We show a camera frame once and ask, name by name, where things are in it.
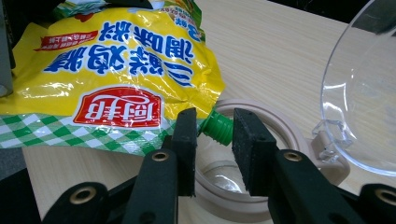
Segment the gray metal object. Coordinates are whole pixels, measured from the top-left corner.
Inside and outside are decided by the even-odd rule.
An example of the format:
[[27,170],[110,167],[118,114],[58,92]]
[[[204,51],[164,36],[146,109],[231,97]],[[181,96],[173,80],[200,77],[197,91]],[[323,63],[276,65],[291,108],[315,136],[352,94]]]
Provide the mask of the gray metal object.
[[4,5],[0,0],[0,97],[7,96],[13,91],[10,53]]

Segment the bolt hole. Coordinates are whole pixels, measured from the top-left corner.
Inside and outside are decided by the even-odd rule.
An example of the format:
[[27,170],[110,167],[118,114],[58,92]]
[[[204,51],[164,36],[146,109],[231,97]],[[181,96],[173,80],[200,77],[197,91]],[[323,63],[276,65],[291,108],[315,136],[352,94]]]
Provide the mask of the bolt hole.
[[140,224],[152,224],[155,221],[155,214],[152,212],[145,212],[140,215],[139,222]]
[[340,214],[330,213],[329,220],[336,224],[348,224],[349,221]]
[[96,195],[96,189],[93,187],[84,187],[76,190],[70,196],[70,203],[82,204],[90,201]]
[[283,156],[289,161],[301,161],[303,159],[299,154],[294,152],[285,152]]
[[169,155],[164,152],[157,152],[152,155],[152,159],[155,161],[166,161],[168,159]]
[[396,206],[396,192],[387,189],[376,189],[375,195],[384,203]]

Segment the green screw cap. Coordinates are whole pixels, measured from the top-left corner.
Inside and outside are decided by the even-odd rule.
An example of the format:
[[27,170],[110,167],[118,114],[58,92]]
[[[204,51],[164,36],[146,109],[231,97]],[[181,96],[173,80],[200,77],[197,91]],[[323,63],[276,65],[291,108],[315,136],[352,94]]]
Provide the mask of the green screw cap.
[[201,131],[220,144],[228,146],[233,140],[233,120],[212,109]]

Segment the brand logo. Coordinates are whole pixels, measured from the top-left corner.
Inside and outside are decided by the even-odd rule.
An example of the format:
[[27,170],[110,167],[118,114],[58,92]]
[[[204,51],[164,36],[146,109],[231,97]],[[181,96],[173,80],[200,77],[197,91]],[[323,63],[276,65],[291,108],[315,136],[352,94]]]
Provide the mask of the brand logo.
[[134,87],[110,87],[82,95],[73,121],[123,128],[158,127],[161,97]]

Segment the green and white checkered pattern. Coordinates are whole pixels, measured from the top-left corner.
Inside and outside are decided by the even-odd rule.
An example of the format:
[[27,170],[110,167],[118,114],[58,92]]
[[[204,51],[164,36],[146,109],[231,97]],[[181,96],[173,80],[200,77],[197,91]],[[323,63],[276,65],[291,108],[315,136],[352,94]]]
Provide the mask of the green and white checkered pattern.
[[143,156],[158,149],[172,134],[175,120],[162,120],[161,129],[129,130],[77,126],[70,117],[40,114],[1,116],[0,148],[29,146],[92,147]]

